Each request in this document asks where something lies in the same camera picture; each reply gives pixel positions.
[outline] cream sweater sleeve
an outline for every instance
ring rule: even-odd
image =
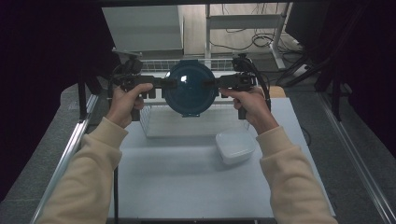
[[[71,159],[37,223],[106,223],[113,171],[128,132],[106,118],[84,135],[82,149]]]
[[[337,223],[309,161],[301,148],[291,143],[283,127],[262,133],[257,141],[277,223]]]

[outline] white table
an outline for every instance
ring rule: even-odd
[[[273,114],[290,140],[302,147],[323,184],[289,98],[273,99]],[[253,136],[257,136],[252,127]],[[221,161],[214,137],[146,138],[139,122],[120,150],[120,218],[262,219],[273,217],[270,190],[257,146],[252,157],[235,165]],[[113,203],[109,217],[113,216]]]

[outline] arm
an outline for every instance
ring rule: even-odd
[[[337,223],[300,147],[286,136],[264,102],[262,91],[220,90],[247,110],[262,149],[260,164],[271,189],[271,207],[278,223]]]
[[[111,108],[99,126],[84,135],[81,150],[73,156],[37,223],[106,223],[111,200],[113,171],[120,162],[120,144],[131,121],[136,100],[151,84],[139,85],[125,93],[114,90]]]

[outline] metal rail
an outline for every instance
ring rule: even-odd
[[[90,122],[92,111],[96,105],[97,100],[98,100],[97,95],[91,95],[90,99],[88,100],[87,103],[88,116],[81,123],[78,123],[76,125],[76,128],[73,131],[69,139],[69,142],[66,145],[66,148],[64,149],[64,154],[62,155],[58,163],[58,166],[56,167],[55,172],[53,173],[52,178],[49,181],[47,189],[44,192],[44,195],[41,198],[41,201],[38,204],[37,209],[35,210],[35,214],[33,215],[32,220],[30,221],[31,224],[34,224],[37,221],[37,218],[40,216],[44,205],[46,204],[47,200],[49,199],[50,195],[52,194],[59,180],[64,175],[64,172],[67,168],[67,164],[69,163],[73,155],[76,153],[79,142],[81,141],[81,137],[85,133],[85,130],[87,129],[88,124]]]
[[[376,209],[378,210],[379,215],[384,220],[384,223],[396,223],[396,217],[393,213],[392,208],[389,205],[387,197],[385,196],[382,189],[378,186],[366,164],[364,163],[363,159],[361,158],[361,154],[353,144],[353,141],[350,139],[347,130],[344,128],[343,122],[338,121],[337,118],[332,114],[330,102],[326,97],[326,93],[318,93],[318,99],[322,107],[324,108],[341,143],[343,144],[346,153],[352,161],[352,164],[358,172],[358,175],[361,178],[361,182],[367,189],[372,201],[375,204]]]

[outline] finger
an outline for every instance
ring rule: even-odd
[[[143,91],[149,91],[152,89],[152,84],[151,83],[144,83],[144,84],[139,84],[136,87],[134,87],[131,91],[128,91],[126,94],[128,97],[131,97],[132,99],[136,99],[140,93]]]
[[[144,100],[142,97],[139,97],[136,101],[134,101],[134,108],[141,110],[143,109],[143,106],[145,106],[144,104]]]
[[[251,93],[261,93],[263,94],[262,88],[261,87],[253,87],[249,92]]]
[[[219,91],[223,95],[231,96],[231,97],[236,98],[236,99],[241,99],[242,93],[243,93],[242,91],[233,91],[233,90],[230,90],[230,89],[220,89]]]
[[[238,99],[233,99],[233,108],[239,109],[239,108],[241,108],[241,106],[242,106],[242,104],[241,104],[241,101],[240,101],[240,100],[238,100]]]
[[[125,94],[125,91],[123,91],[120,87],[117,87],[113,91],[113,99],[118,99],[121,98]]]

